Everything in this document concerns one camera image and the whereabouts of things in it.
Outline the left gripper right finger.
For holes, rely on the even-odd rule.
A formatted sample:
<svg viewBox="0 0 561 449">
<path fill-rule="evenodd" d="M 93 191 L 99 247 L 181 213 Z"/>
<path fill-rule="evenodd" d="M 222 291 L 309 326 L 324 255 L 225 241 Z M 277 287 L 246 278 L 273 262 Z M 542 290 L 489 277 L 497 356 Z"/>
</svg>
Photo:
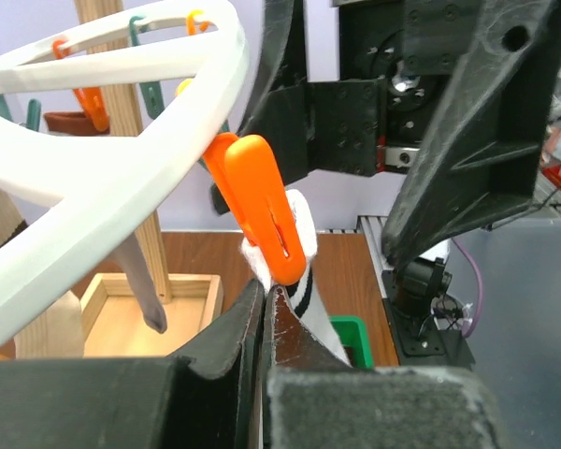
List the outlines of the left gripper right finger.
<svg viewBox="0 0 561 449">
<path fill-rule="evenodd" d="M 284 288 L 266 299 L 267 448 L 505 448 L 496 400 L 467 369 L 355 369 L 302 325 Z"/>
</svg>

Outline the green plastic bin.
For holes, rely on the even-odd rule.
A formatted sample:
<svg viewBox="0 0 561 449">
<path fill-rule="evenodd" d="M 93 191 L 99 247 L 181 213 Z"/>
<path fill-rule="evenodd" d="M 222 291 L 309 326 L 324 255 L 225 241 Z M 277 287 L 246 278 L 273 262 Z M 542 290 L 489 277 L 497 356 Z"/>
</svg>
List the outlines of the green plastic bin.
<svg viewBox="0 0 561 449">
<path fill-rule="evenodd" d="M 338 333 L 351 365 L 359 369 L 372 369 L 374 360 L 364 321 L 354 315 L 336 315 L 330 317 L 330 322 Z"/>
</svg>

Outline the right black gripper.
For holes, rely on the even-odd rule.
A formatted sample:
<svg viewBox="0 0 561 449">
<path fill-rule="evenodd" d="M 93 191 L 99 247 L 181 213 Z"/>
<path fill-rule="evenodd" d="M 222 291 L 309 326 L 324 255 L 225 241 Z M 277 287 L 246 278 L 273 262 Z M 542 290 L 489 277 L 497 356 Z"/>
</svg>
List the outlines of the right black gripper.
<svg viewBox="0 0 561 449">
<path fill-rule="evenodd" d="M 309 169 L 410 168 L 382 231 L 387 261 L 400 268 L 526 211 L 561 67 L 561 1 L 486 1 L 478 17 L 474 1 L 332 5 L 339 77 L 308 86 Z M 303 3 L 265 1 L 238 133 L 265 138 L 286 185 L 308 175 L 306 86 Z"/>
</svg>

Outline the grey sock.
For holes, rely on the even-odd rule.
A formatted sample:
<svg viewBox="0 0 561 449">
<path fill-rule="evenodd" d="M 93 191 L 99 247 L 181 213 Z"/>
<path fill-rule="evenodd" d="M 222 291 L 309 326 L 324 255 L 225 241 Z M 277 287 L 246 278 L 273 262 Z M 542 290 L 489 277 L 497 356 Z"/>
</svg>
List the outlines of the grey sock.
<svg viewBox="0 0 561 449">
<path fill-rule="evenodd" d="M 130 234 L 112 251 L 111 257 L 125 273 L 145 324 L 159 334 L 165 333 L 167 331 L 165 309 L 156 293 L 136 234 Z"/>
</svg>

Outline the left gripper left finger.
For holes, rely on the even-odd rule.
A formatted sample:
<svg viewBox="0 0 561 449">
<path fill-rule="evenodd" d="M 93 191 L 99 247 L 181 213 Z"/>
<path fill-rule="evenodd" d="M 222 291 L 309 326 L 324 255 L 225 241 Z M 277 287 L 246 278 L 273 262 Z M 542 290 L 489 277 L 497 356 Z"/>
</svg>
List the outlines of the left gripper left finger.
<svg viewBox="0 0 561 449">
<path fill-rule="evenodd" d="M 254 448 L 258 281 L 171 355 L 0 362 L 0 448 Z"/>
</svg>

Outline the white round clip hanger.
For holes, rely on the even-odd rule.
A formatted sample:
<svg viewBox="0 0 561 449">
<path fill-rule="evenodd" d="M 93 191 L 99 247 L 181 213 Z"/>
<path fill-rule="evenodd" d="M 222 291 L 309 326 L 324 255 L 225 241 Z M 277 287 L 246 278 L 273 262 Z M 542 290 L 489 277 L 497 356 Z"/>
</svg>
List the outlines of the white round clip hanger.
<svg viewBox="0 0 561 449">
<path fill-rule="evenodd" d="M 141 10 L 153 28 L 196 13 L 203 34 L 90 53 L 123 37 L 122 11 L 61 33 L 72 55 L 43 38 L 0 56 L 0 94 L 186 78 L 188 86 L 137 137 L 54 137 L 0 117 L 0 189 L 46 214 L 0 249 L 0 346 L 112 253 L 204 160 L 274 282 L 306 269 L 294 216 L 266 141 L 221 126 L 244 83 L 249 46 L 227 1 L 159 1 Z"/>
</svg>

